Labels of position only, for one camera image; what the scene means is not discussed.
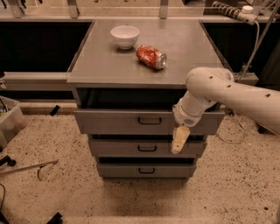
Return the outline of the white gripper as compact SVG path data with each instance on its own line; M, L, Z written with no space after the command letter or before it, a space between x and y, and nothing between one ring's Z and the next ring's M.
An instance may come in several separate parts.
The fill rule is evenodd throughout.
M171 143L171 152L179 154L187 138L190 135L191 127L194 127L201 119L203 113L211 108L216 101L210 101L205 97L193 96L187 91L179 101L172 106L172 111L176 124Z

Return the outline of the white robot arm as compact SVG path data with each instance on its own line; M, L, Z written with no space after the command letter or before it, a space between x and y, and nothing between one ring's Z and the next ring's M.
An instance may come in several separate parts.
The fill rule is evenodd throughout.
M280 134L280 92L235 81L226 68L197 67L186 76L187 91L172 107L177 127L171 152L179 154L203 113L221 103L256 121L272 133Z

